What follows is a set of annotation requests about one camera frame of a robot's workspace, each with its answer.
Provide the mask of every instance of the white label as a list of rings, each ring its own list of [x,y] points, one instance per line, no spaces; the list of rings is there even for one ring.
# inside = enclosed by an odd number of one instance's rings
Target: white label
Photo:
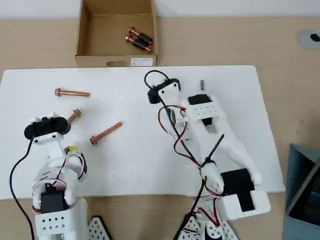
[[[131,67],[152,67],[153,63],[152,58],[131,58]]]

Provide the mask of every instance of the table surface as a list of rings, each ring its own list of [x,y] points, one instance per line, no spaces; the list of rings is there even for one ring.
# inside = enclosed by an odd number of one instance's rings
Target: table surface
[[[73,68],[77,20],[0,21],[0,75],[6,69]],[[320,51],[297,42],[302,29],[320,32],[320,18],[160,19],[158,66],[255,65],[284,177],[289,143],[318,148]],[[231,223],[239,239],[282,239],[285,194],[269,194],[268,214]],[[102,215],[115,240],[171,240],[192,198],[88,198],[89,217]],[[22,200],[31,214],[31,201]],[[29,239],[12,200],[0,201],[0,231]]]

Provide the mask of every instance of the bolt head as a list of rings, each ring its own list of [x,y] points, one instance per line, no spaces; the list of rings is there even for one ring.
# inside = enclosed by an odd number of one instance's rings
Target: bolt head
[[[90,137],[90,142],[91,142],[92,145],[97,145],[98,144],[98,142],[96,141],[96,138],[94,136]]]
[[[134,26],[128,28],[128,32],[131,33],[131,30],[136,30]]]
[[[82,112],[77,108],[76,110],[73,111],[78,117],[82,115]]]
[[[61,97],[60,91],[61,91],[61,88],[57,88],[57,89],[54,90],[54,94],[55,94],[56,96],[58,96],[58,97]]]

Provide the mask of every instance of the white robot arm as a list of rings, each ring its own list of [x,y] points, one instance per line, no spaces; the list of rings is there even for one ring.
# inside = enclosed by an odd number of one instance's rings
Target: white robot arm
[[[56,114],[35,118],[24,135],[34,144],[49,149],[44,167],[32,188],[32,209],[36,213],[39,240],[88,240],[87,203],[77,194],[77,185],[87,174],[87,163],[81,150],[63,148],[61,140],[71,126]]]
[[[169,79],[150,87],[148,92],[151,104],[179,100],[178,96],[183,86],[178,79]],[[199,145],[200,159],[197,159],[201,177],[206,180],[206,186],[215,196],[220,217],[223,220],[239,219],[269,212],[271,209],[268,195],[265,191],[255,190],[262,183],[262,175],[254,160],[242,142],[236,137],[228,124],[226,114],[214,95],[198,94],[182,100],[181,108],[167,107],[174,117],[176,129],[187,125],[182,140],[193,138]],[[175,135],[168,124],[168,116],[164,113],[161,121],[167,120],[165,128]],[[228,172],[219,172],[217,163],[208,156],[215,144],[220,140],[216,153],[222,154],[235,162],[240,169]]]

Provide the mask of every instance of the cardboard box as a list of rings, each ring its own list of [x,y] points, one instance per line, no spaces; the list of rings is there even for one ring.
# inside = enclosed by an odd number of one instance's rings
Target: cardboard box
[[[153,39],[151,53],[127,43],[132,26]],[[155,66],[157,47],[153,0],[82,0],[75,56],[80,68]]]

